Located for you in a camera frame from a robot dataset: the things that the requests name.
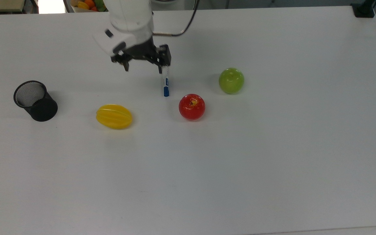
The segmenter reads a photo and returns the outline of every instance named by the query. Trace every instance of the red apple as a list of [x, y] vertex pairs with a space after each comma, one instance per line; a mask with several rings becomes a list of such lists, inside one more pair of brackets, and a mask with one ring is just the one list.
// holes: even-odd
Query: red apple
[[190, 121], [201, 118], [205, 111], [206, 103], [199, 95], [188, 94], [179, 101], [179, 112]]

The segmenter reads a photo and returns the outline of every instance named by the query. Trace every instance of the apple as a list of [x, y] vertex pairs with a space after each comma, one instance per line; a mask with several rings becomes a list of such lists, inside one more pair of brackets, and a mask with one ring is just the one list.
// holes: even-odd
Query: apple
[[234, 94], [238, 92], [244, 83], [243, 73], [235, 68], [228, 68], [224, 70], [218, 79], [218, 84], [220, 88], [228, 93]]
[[179, 101], [179, 112], [190, 121], [201, 118], [205, 111], [206, 103], [199, 95], [188, 94]]

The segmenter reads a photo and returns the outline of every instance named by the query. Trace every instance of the orange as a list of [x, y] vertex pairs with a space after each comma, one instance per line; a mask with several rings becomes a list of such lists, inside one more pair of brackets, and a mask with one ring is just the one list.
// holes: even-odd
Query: orange
[[95, 6], [93, 0], [85, 0], [85, 3], [89, 6], [90, 9], [92, 9]]

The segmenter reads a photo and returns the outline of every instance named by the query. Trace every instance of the marker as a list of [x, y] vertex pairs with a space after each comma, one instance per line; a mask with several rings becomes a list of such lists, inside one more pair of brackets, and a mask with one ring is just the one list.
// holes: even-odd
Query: marker
[[169, 67], [166, 66], [165, 72], [162, 75], [163, 80], [163, 96], [169, 96]]

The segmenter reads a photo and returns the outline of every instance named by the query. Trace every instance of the basket of fruit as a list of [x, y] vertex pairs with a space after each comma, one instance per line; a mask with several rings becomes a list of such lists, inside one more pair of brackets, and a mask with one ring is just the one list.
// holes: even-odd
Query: basket of fruit
[[108, 11], [103, 0], [70, 0], [74, 12]]

